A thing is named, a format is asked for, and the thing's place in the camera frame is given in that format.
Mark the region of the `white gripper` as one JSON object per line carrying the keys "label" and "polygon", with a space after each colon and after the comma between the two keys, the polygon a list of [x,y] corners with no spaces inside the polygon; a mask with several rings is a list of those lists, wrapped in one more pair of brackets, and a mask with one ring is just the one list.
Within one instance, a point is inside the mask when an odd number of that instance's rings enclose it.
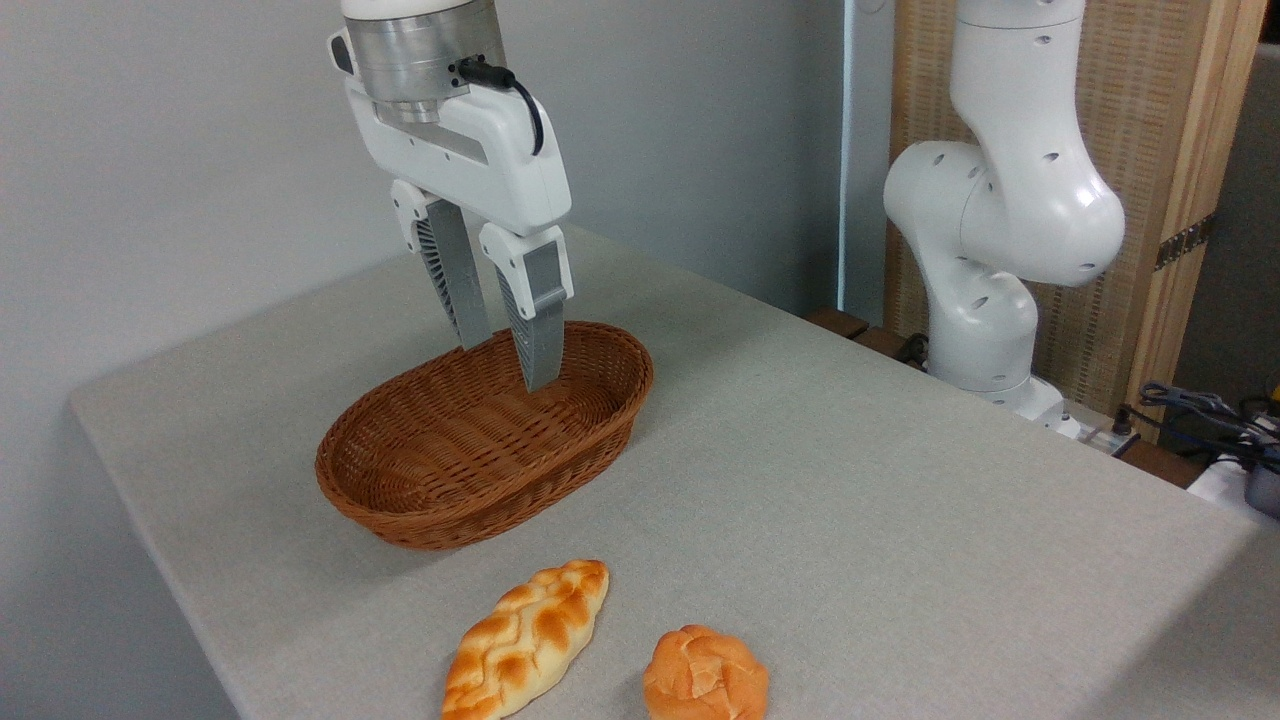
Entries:
{"label": "white gripper", "polygon": [[541,120],[543,146],[534,154],[532,120],[518,94],[476,87],[442,102],[435,123],[389,124],[356,78],[344,86],[372,160],[399,178],[390,196],[402,234],[461,346],[492,337],[462,208],[492,222],[480,245],[497,269],[526,388],[550,384],[561,374],[564,302],[575,295],[564,234],[554,225],[572,200],[550,119]]}

